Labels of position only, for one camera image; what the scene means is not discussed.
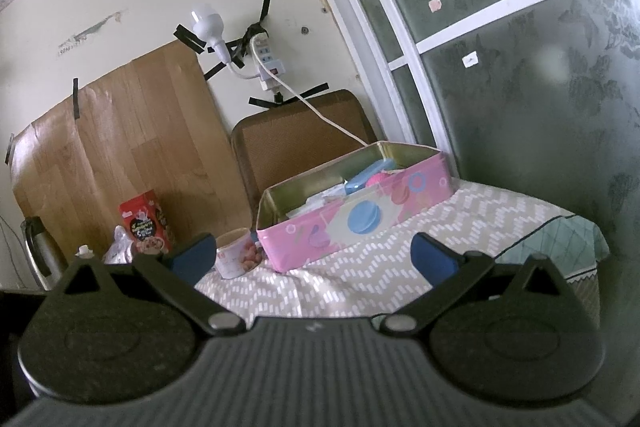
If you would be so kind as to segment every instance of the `paper cup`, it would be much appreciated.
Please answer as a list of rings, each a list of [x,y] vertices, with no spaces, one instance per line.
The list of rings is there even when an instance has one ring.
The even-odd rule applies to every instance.
[[[237,229],[216,239],[216,270],[222,279],[234,279],[254,269],[262,261],[249,229]]]

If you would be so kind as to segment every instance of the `plastic bag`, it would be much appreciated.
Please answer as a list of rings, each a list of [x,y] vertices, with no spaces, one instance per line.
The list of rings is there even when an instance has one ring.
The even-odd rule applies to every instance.
[[[127,230],[118,225],[113,231],[113,243],[104,254],[102,262],[105,264],[126,264],[133,261],[133,240]]]

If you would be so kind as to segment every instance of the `metal screw head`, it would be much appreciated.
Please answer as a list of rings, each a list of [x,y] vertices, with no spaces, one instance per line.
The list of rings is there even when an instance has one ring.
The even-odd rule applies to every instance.
[[[418,322],[409,315],[389,315],[385,319],[385,326],[391,331],[413,331]]]
[[[215,330],[234,330],[240,325],[240,317],[231,312],[214,313],[209,317],[209,326]]]

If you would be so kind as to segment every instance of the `white light bulb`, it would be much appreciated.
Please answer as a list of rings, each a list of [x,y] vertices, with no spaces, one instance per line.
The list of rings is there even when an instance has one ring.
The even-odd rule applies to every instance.
[[[199,39],[211,46],[224,64],[231,62],[229,50],[226,48],[225,40],[222,38],[222,31],[225,23],[222,17],[210,4],[203,4],[195,7],[191,11],[191,16],[195,20],[193,32]]]

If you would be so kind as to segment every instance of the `macaron print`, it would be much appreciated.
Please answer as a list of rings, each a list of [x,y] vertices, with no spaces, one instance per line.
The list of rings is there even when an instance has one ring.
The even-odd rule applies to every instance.
[[[391,174],[388,174],[387,172],[378,172],[378,174],[374,174],[372,177],[370,177],[364,186],[372,187],[373,185],[378,185],[380,182],[383,182],[384,180],[390,177],[391,177]]]
[[[414,172],[413,174],[411,174],[411,176],[409,176],[409,180],[406,184],[409,187],[410,191],[422,192],[427,186],[427,179],[421,172]]]
[[[391,201],[395,204],[404,204],[409,199],[409,187],[406,186],[403,179],[398,180],[391,187]]]
[[[314,225],[307,242],[313,248],[327,248],[331,244],[331,237],[326,230],[321,230],[319,225]]]
[[[353,233],[364,235],[373,232],[380,224],[382,211],[373,201],[361,201],[349,212],[347,226]]]

